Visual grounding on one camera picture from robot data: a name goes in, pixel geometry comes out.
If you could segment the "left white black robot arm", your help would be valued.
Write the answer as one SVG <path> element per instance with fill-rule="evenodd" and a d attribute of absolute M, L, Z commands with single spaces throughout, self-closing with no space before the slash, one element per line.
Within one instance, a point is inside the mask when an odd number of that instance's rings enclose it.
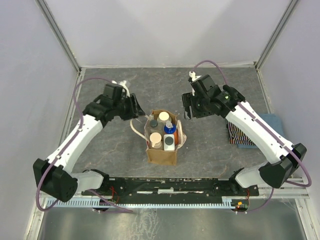
<path fill-rule="evenodd" d="M 107 83 L 103 93 L 81 111 L 79 122 L 57 150 L 45 160 L 38 158 L 34 162 L 32 168 L 37 191 L 64 203 L 74 194 L 87 190 L 106 195 L 111 187 L 108 174 L 99 170 L 73 173 L 73 168 L 91 140 L 114 117 L 126 121 L 144 115 L 126 81 Z"/>

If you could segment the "brown canvas tote bag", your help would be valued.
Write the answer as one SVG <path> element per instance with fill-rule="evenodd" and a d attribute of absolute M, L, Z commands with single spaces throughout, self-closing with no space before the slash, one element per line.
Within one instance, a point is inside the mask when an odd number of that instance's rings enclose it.
<path fill-rule="evenodd" d="M 163 149 L 151 149 L 150 148 L 150 133 L 148 132 L 148 123 L 150 120 L 157 120 L 157 117 L 160 112 L 165 111 L 168 112 L 173 120 L 173 124 L 176 125 L 177 134 L 178 134 L 178 144 L 175 145 L 174 151 L 164 151 L 164 135 L 166 134 L 164 132 L 164 125 L 160 123 L 161 125 L 161 136 L 162 136 L 162 144 Z M 177 164 L 177 153 L 178 149 L 180 149 L 184 143 L 187 140 L 187 136 L 183 133 L 182 129 L 182 123 L 180 120 L 177 119 L 177 116 L 173 113 L 163 110 L 163 109 L 157 109 L 153 110 L 152 113 L 149 116 L 145 116 L 147 118 L 146 124 L 144 125 L 144 133 L 140 133 L 137 131 L 133 126 L 133 121 L 130 121 L 130 127 L 131 129 L 140 137 L 142 137 L 146 142 L 146 153 L 148 157 L 148 162 L 153 164 L 160 164 L 160 165 L 168 165 L 168 166 L 175 166 Z"/>

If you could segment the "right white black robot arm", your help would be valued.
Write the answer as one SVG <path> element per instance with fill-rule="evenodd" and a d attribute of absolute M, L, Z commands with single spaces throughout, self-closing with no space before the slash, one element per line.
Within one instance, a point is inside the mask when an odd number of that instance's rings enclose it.
<path fill-rule="evenodd" d="M 247 188 L 267 184 L 279 189 L 302 166 L 307 149 L 293 144 L 267 124 L 235 88 L 220 88 L 207 75 L 189 72 L 192 92 L 182 95 L 185 119 L 220 116 L 235 125 L 260 149 L 266 162 L 238 170 L 229 182 L 229 191 L 236 196 Z"/>

